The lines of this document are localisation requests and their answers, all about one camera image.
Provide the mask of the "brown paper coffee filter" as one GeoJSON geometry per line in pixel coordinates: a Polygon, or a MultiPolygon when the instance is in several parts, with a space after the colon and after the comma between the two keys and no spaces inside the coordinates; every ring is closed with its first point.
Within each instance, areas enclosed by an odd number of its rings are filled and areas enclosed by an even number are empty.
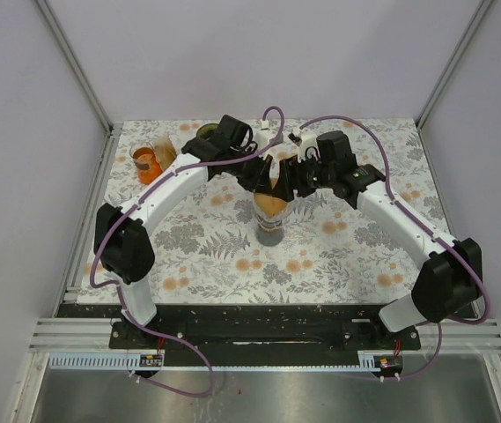
{"type": "Polygon", "coordinates": [[[288,203],[271,195],[254,194],[254,205],[259,215],[265,219],[281,216],[288,210],[288,203]]]}

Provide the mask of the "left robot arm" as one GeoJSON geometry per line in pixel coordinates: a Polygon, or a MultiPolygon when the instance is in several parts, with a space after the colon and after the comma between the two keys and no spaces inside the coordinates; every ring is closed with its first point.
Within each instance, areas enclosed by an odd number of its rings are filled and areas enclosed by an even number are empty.
{"type": "Polygon", "coordinates": [[[155,263],[151,235],[163,218],[188,194],[214,176],[236,177],[243,189],[270,188],[271,157],[267,150],[283,140],[281,128],[262,119],[258,130],[224,115],[220,122],[203,125],[181,149],[173,164],[129,201],[103,204],[97,211],[94,262],[114,274],[122,313],[133,322],[129,338],[141,348],[155,345],[159,327],[151,320],[157,307],[148,275],[155,263]]]}

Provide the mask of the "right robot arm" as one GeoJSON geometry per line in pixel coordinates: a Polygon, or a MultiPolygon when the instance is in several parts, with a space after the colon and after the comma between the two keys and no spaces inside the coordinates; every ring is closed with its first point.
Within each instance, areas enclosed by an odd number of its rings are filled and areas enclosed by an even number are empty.
{"type": "Polygon", "coordinates": [[[390,188],[372,165],[360,166],[348,137],[340,130],[289,135],[298,155],[281,160],[273,194],[285,201],[330,189],[350,207],[374,220],[404,249],[419,270],[410,293],[379,311],[369,327],[371,342],[387,349],[401,330],[419,323],[440,323],[484,296],[482,252],[472,239],[459,241],[439,231],[390,188]]]}

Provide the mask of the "glass coffee carafe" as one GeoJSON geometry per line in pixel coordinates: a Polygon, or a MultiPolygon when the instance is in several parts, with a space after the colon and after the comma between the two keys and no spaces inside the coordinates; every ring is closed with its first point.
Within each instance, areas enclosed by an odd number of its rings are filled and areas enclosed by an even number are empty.
{"type": "Polygon", "coordinates": [[[265,247],[275,247],[284,238],[284,220],[265,219],[261,216],[256,217],[257,227],[255,230],[257,241],[265,247]]]}

